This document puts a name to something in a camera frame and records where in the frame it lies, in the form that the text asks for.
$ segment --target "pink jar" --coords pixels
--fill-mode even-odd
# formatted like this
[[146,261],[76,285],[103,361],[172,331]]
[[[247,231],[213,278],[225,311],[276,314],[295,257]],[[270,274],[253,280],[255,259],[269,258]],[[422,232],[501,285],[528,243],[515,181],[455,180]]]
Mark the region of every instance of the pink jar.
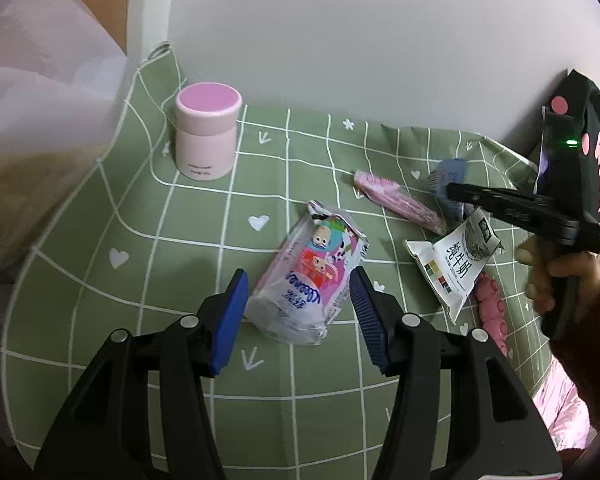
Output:
[[193,180],[225,176],[234,165],[240,93],[222,83],[196,83],[176,97],[176,165]]

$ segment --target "kleenex tissue packet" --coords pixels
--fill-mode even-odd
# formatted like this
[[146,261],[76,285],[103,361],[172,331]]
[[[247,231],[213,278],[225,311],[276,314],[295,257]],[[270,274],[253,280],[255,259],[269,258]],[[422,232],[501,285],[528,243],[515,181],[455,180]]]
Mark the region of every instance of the kleenex tissue packet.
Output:
[[265,335],[317,345],[348,297],[349,275],[368,250],[351,216],[311,201],[247,302],[245,317]]
[[454,324],[487,260],[502,247],[479,208],[434,244],[405,240],[404,245]]

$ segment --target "checkered tablecloth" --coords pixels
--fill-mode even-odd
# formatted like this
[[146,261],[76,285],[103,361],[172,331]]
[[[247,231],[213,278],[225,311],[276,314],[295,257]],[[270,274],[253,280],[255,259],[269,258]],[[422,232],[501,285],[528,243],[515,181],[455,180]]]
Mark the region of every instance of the checkered tablecloth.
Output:
[[[112,330],[164,329],[223,290],[237,267],[253,286],[308,200],[352,213],[370,241],[364,265],[379,288],[435,327],[479,323],[475,303],[446,318],[402,240],[431,237],[353,186],[356,169],[398,181],[432,208],[426,178],[442,158],[468,160],[467,181],[528,189],[531,163],[467,132],[389,128],[353,117],[245,105],[234,169],[212,182],[180,175],[172,159],[173,102],[186,84],[168,44],[138,69],[114,141],[52,219],[16,284],[3,347],[7,412],[32,463],[71,387]],[[513,247],[526,233],[492,220],[506,250],[486,270],[507,303],[509,361],[530,392],[550,362],[522,295]],[[442,377],[439,445],[445,459],[450,383]],[[231,361],[204,384],[231,480],[370,478],[396,380],[371,364],[352,306],[321,346],[294,347],[243,323]],[[152,448],[164,468],[157,377],[149,384]]]

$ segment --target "white arrow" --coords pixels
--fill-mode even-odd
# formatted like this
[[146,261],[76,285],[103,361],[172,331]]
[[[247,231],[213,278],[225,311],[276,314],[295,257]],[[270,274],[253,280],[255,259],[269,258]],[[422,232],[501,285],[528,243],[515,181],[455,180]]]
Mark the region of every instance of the white arrow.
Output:
[[258,132],[258,142],[260,144],[271,142],[271,139],[269,139],[269,132]]
[[254,368],[260,366],[264,359],[260,359],[257,363],[254,363],[253,360],[256,357],[256,352],[258,351],[258,347],[254,346],[253,350],[251,350],[251,355],[249,356],[249,360],[247,361],[247,354],[244,350],[240,350],[242,353],[242,364],[244,365],[244,369],[247,371],[253,370]]

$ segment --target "white wall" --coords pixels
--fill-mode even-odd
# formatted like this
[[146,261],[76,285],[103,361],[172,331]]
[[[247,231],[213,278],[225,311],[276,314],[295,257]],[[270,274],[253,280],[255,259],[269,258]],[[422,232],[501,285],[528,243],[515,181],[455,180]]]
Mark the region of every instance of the white wall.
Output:
[[526,152],[564,71],[600,86],[596,0],[172,0],[187,76],[248,101],[473,130]]

